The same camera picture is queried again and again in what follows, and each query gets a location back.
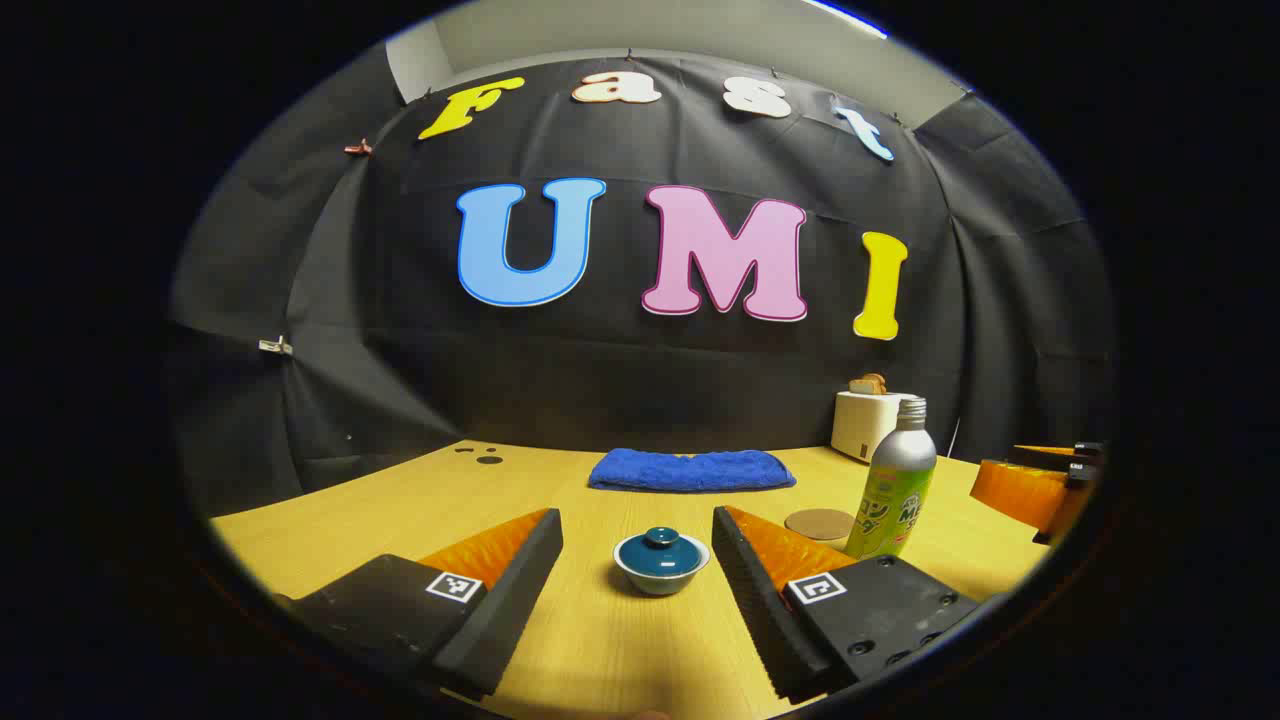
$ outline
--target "wooden table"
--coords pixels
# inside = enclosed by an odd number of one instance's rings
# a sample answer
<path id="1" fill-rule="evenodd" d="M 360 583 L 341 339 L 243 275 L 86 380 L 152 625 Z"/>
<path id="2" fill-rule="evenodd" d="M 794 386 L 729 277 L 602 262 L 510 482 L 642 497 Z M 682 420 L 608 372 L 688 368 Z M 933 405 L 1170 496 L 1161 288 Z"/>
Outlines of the wooden table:
<path id="1" fill-rule="evenodd" d="M 517 719 L 640 710 L 675 720 L 772 717 L 795 706 L 773 694 L 719 564 L 713 559 L 678 594 L 649 598 L 613 568 L 612 550 L 654 525 L 709 547 L 717 505 L 778 524 L 806 507 L 856 509 L 867 465 L 829 447 L 773 455 L 796 477 L 795 487 L 658 495 L 589 489 L 603 454 L 465 441 L 212 524 L 268 589 L 302 597 L 379 553 L 416 560 L 524 512 L 558 507 L 564 550 L 484 707 Z M 477 462 L 485 456 L 503 461 Z M 902 557 L 982 601 L 1015 585 L 1046 548 L 1030 542 L 1030 527 L 969 497 L 977 471 L 938 459 Z"/>

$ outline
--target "blue towel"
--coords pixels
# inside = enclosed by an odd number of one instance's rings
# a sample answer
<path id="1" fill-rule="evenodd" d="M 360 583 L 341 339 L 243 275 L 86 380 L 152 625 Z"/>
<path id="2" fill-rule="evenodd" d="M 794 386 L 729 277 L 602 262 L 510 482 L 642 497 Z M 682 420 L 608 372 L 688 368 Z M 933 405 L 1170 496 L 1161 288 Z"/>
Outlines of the blue towel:
<path id="1" fill-rule="evenodd" d="M 586 484 L 649 492 L 733 492 L 788 488 L 796 479 L 782 461 L 759 450 L 681 457 L 618 448 L 600 459 Z"/>

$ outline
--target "letter m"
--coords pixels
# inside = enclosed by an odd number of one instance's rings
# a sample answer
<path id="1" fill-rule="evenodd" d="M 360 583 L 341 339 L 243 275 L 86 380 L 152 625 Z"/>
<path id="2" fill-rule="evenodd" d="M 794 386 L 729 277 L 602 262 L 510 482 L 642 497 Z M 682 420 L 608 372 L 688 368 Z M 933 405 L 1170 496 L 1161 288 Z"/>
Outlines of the letter m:
<path id="1" fill-rule="evenodd" d="M 658 281 L 640 302 L 659 315 L 689 315 L 703 299 L 692 290 L 694 265 L 712 302 L 728 313 L 755 269 L 755 290 L 742 301 L 748 315 L 795 322 L 809 313 L 800 297 L 800 225 L 805 213 L 790 202 L 760 200 L 731 236 L 710 197 L 696 187 L 658 186 L 646 196 L 658 208 L 662 237 Z"/>

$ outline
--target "blue letter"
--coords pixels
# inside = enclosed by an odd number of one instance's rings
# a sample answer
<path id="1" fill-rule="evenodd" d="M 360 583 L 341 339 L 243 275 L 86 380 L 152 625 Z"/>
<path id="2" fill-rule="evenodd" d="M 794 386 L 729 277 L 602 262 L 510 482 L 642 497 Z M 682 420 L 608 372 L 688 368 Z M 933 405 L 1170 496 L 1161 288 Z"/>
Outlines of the blue letter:
<path id="1" fill-rule="evenodd" d="M 525 196 L 518 184 L 477 187 L 458 197 L 458 281 L 471 297 L 500 307 L 541 305 L 573 290 L 586 270 L 591 245 L 591 201 L 604 195 L 595 178 L 564 178 L 543 187 L 556 201 L 552 259 L 536 270 L 507 264 L 511 206 Z"/>
<path id="2" fill-rule="evenodd" d="M 881 145 L 879 140 L 876 140 L 876 136 L 879 135 L 879 129 L 877 129 L 876 126 L 868 123 L 861 115 L 849 108 L 832 108 L 832 110 L 835 110 L 837 115 L 849 120 L 849 124 L 854 126 L 854 132 L 858 133 L 858 140 L 861 140 L 863 145 L 865 145 L 868 150 L 890 163 L 893 161 L 893 152 L 891 152 L 888 147 Z"/>

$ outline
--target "aluminum bottle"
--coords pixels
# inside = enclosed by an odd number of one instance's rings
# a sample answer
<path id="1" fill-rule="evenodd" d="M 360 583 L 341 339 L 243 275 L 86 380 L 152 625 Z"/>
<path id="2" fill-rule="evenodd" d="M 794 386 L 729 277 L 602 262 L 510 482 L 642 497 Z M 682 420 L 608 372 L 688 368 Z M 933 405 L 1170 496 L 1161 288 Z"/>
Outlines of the aluminum bottle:
<path id="1" fill-rule="evenodd" d="M 845 555 L 863 560 L 900 555 L 915 528 L 929 491 L 938 454 L 924 429 L 923 397 L 904 397 L 897 406 L 897 429 L 884 436 L 867 471 Z"/>

